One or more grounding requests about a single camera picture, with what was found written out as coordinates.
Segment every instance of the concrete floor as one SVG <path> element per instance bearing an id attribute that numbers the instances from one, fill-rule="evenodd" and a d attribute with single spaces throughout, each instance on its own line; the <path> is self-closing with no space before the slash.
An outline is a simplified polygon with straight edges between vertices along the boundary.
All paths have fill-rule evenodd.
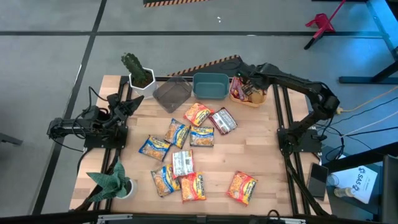
<path id="1" fill-rule="evenodd" d="M 90 31 L 100 4 L 101 0 L 0 0 L 0 31 Z M 337 4 L 311 0 L 213 0 L 143 8 L 140 1 L 112 0 L 106 3 L 99 31 L 311 31 L 313 29 L 304 24 L 316 13 L 330 15 Z M 366 32 L 377 34 L 381 31 L 371 14 L 370 9 L 374 8 L 376 12 L 383 12 L 379 19 L 382 28 L 390 34 L 387 43 L 398 45 L 397 36 L 392 33 L 398 23 L 391 20 L 389 14 L 392 13 L 386 7 L 383 0 L 372 0 L 368 4 L 346 3 L 332 23 L 337 31 L 358 32 L 358 36 L 324 37 L 308 51 L 302 49 L 310 39 L 308 36 L 97 36 L 73 116 L 86 108 L 88 86 L 98 90 L 103 75 L 127 75 L 120 62 L 123 52 L 134 52 L 143 65 L 155 70 L 156 75 L 238 54 L 246 63 L 270 62 L 284 72 L 323 81 L 338 95 L 342 107 L 353 108 L 392 88 L 390 85 L 341 85 L 337 82 L 343 75 L 373 76 L 394 61 L 386 40 L 366 35 Z M 3 105 L 0 132 L 24 140 L 21 147 L 0 144 L 0 217 L 31 212 L 53 144 L 45 135 L 47 126 L 65 110 L 87 42 L 88 36 L 0 36 L 0 103 Z M 397 95 L 398 92 L 393 92 L 363 109 Z M 346 133 L 395 112 L 397 107 L 395 101 L 335 128 Z M 350 115 L 343 114 L 335 121 Z M 397 124 L 398 119 L 392 117 L 367 130 Z M 336 136 L 328 136 L 326 145 L 339 145 Z M 362 135 L 358 139 L 370 147 L 378 147 L 396 141 L 394 136 L 398 136 L 398 131 Z M 65 144 L 82 146 L 74 137 L 68 137 Z M 348 153 L 365 150 L 360 143 L 346 140 Z M 79 152 L 62 150 L 43 213 L 68 210 L 80 156 Z M 333 213 L 339 217 L 371 218 L 369 213 L 341 200 L 333 197 L 330 200 Z"/>

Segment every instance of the teal container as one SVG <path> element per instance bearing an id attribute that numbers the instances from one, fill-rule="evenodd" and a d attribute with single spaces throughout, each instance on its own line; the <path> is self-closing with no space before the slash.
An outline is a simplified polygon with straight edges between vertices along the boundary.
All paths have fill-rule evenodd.
<path id="1" fill-rule="evenodd" d="M 229 77 L 222 73 L 196 73 L 193 94 L 199 100 L 223 100 L 228 96 Z"/>

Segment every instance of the phone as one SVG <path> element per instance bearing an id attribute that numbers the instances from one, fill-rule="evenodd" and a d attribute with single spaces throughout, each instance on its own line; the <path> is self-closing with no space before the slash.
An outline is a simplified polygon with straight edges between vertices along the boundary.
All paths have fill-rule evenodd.
<path id="1" fill-rule="evenodd" d="M 310 179 L 307 188 L 314 198 L 321 201 L 325 199 L 326 180 L 328 178 L 328 168 L 313 163 L 311 165 Z"/>

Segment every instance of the wooden tabletop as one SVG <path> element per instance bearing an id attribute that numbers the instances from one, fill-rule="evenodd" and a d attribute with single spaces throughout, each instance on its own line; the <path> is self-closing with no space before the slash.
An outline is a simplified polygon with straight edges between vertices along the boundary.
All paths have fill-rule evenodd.
<path id="1" fill-rule="evenodd" d="M 116 93 L 119 81 L 120 76 L 105 75 L 99 95 L 105 97 Z M 281 102 L 284 102 L 281 90 L 280 97 Z M 304 95 L 289 90 L 289 97 L 295 121 L 308 115 Z M 163 138 L 172 118 L 184 124 L 190 124 L 188 120 L 183 119 L 183 115 L 195 102 L 202 103 L 215 111 L 224 106 L 232 114 L 238 127 L 224 136 L 216 130 L 214 147 L 191 147 L 189 141 L 185 141 L 182 150 L 193 149 L 195 171 L 203 172 L 206 200 L 183 204 L 181 191 L 176 191 L 164 198 L 159 197 L 150 174 L 151 170 L 170 164 L 171 153 L 178 152 L 180 149 L 172 146 L 163 162 L 138 153 L 138 150 L 150 134 Z M 97 105 L 105 107 L 107 102 L 99 100 Z M 283 103 L 282 111 L 285 125 L 287 125 Z M 268 91 L 266 103 L 259 108 L 244 106 L 232 102 L 229 98 L 223 101 L 199 101 L 191 97 L 176 111 L 169 114 L 159 106 L 156 100 L 144 100 L 134 115 L 128 119 L 127 125 L 129 134 L 126 147 L 121 153 L 121 162 L 126 170 L 126 176 L 137 181 L 138 192 L 135 197 L 124 200 L 114 198 L 112 212 L 267 215 L 269 210 L 276 209 L 281 215 L 292 214 L 284 160 L 277 142 L 278 121 L 274 92 L 271 88 Z M 213 125 L 207 119 L 202 126 Z M 95 187 L 94 181 L 86 175 L 86 172 L 100 172 L 103 156 L 104 149 L 93 149 L 82 160 L 70 208 L 79 206 Z M 307 181 L 311 163 L 317 163 L 318 160 L 311 153 L 300 153 L 300 156 Z M 237 170 L 258 180 L 247 207 L 226 195 Z M 295 188 L 298 209 L 300 213 L 303 213 L 300 191 L 297 186 Z M 331 213 L 327 195 L 324 202 L 318 202 L 323 209 Z"/>

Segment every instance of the red stand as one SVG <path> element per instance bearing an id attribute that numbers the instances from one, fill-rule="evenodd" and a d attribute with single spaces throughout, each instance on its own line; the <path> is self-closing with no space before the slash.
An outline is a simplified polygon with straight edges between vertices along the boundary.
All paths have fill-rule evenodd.
<path id="1" fill-rule="evenodd" d="M 310 21 L 307 23 L 305 26 L 310 27 L 314 23 L 318 26 L 318 31 L 312 36 L 312 39 L 310 42 L 304 47 L 304 50 L 309 49 L 316 40 L 320 39 L 323 35 L 324 32 L 335 32 L 335 28 L 333 28 L 332 24 L 330 21 L 334 18 L 336 13 L 339 11 L 339 9 L 343 6 L 343 4 L 346 2 L 346 0 L 342 0 L 342 2 L 337 6 L 337 9 L 334 11 L 334 13 L 331 15 L 331 17 L 328 19 L 328 16 L 325 13 L 317 14 L 314 18 L 314 20 Z"/>

